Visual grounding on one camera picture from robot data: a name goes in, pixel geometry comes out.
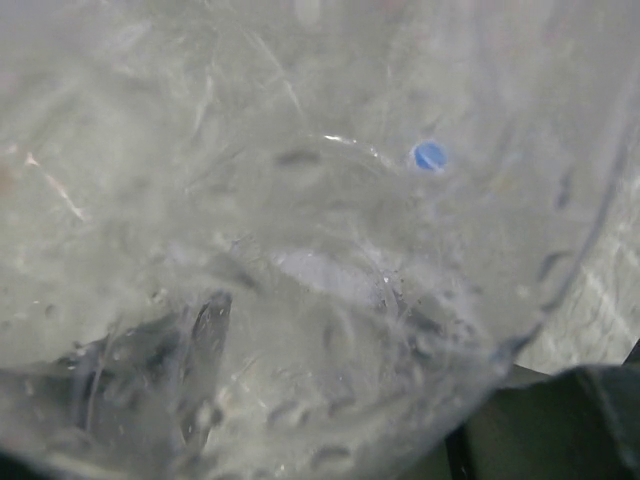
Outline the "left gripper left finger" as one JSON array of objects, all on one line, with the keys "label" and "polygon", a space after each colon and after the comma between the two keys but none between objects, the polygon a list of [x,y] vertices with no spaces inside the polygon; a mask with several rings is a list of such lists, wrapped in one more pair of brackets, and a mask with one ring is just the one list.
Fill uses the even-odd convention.
[{"label": "left gripper left finger", "polygon": [[1,480],[53,480],[45,471],[29,464],[16,455],[2,451],[0,454]]}]

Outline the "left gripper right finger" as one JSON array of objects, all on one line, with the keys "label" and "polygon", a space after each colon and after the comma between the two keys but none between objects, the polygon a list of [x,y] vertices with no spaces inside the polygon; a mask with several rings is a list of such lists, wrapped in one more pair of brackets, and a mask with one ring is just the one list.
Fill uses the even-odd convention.
[{"label": "left gripper right finger", "polygon": [[636,479],[639,366],[495,391],[445,441],[455,479]]}]

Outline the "blue white bottle cap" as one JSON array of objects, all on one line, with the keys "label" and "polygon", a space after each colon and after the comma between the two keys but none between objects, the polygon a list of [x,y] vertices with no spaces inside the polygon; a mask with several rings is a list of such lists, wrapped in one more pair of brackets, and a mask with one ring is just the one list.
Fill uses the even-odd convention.
[{"label": "blue white bottle cap", "polygon": [[415,167],[430,172],[443,171],[448,163],[444,147],[432,140],[417,143],[411,150],[410,158]]}]

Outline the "clear plastic bottle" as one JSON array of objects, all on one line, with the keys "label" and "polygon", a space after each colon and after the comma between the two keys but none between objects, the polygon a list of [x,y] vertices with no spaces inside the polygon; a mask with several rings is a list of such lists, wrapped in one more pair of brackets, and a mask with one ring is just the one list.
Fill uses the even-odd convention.
[{"label": "clear plastic bottle", "polygon": [[563,303],[638,102],[635,1],[3,2],[2,451],[400,472]]}]

